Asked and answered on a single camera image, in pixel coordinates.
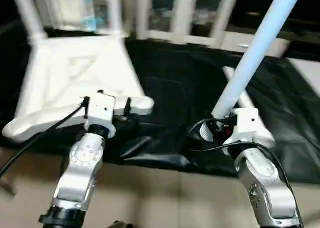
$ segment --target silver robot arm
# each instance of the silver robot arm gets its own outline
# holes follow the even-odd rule
[[[238,108],[232,114],[236,115],[236,126],[224,144],[255,141],[258,110]],[[234,160],[258,224],[261,227],[298,227],[300,221],[294,195],[281,181],[276,166],[254,146],[239,145],[223,151]]]
[[[123,115],[128,107],[131,113],[146,115],[151,111],[151,102],[153,104],[148,97],[116,98],[103,91],[89,97],[84,124],[86,133],[72,146],[68,166],[57,184],[50,209],[39,218],[44,228],[82,226],[96,173],[102,165],[105,138],[112,138],[116,133],[113,115]]]

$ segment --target black tarp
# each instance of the black tarp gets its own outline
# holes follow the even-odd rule
[[[49,34],[74,35],[58,31]],[[0,35],[0,44],[2,129],[13,118],[30,47],[19,25]],[[148,116],[133,116],[128,123],[116,122],[117,133],[106,144],[104,160],[235,176],[231,159],[221,151],[206,153],[194,166],[184,156],[183,145],[187,129],[211,112],[225,87],[222,67],[236,67],[241,55],[153,41],[126,40],[125,45],[140,83],[155,106]],[[247,92],[274,135],[273,150],[290,180],[320,184],[319,97],[289,61],[269,57],[263,60]],[[82,133],[82,125],[59,129],[34,150],[67,154]],[[4,137],[0,137],[0,145],[21,146]]]

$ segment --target white plastic chair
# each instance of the white plastic chair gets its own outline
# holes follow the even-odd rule
[[[112,35],[68,38],[47,38],[32,0],[15,1],[31,54],[15,116],[2,130],[4,136],[23,142],[100,89],[114,96],[140,97],[145,114],[151,111],[154,102],[144,95],[124,46],[120,0],[109,0]],[[62,126],[84,123],[83,115],[79,111]]]

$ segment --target beige floor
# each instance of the beige floor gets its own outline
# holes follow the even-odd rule
[[[0,194],[6,228],[41,227],[59,177],[61,158],[28,154],[10,170],[17,195]],[[236,179],[104,164],[84,227],[125,220],[141,228],[257,227],[248,196]],[[295,185],[305,226],[320,226],[320,186]]]

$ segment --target white plastic pipe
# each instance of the white plastic pipe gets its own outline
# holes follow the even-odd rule
[[[234,68],[231,68],[231,67],[223,67],[223,72],[224,72],[225,76],[228,78],[228,80],[230,80],[232,78],[232,76],[234,75],[235,70],[234,70]],[[239,106],[242,108],[255,108],[253,102],[251,101],[251,99],[246,91],[244,91],[240,95],[238,103],[239,103]],[[254,141],[258,142],[260,144],[263,144],[266,147],[274,147],[274,145],[276,143],[275,139],[274,139],[273,135],[265,127],[265,124],[263,123],[260,116],[258,116],[258,119],[256,122],[257,122],[257,131],[254,136]]]
[[[15,3],[28,32],[28,39],[30,42],[36,43],[40,40],[46,39],[47,34],[43,29],[33,0],[15,0]]]
[[[122,13],[121,13],[121,0],[108,0],[110,3],[109,17],[110,27],[113,34],[122,36]]]
[[[297,0],[273,0],[252,44],[216,103],[211,113],[214,118],[223,118],[235,106],[296,2]]]

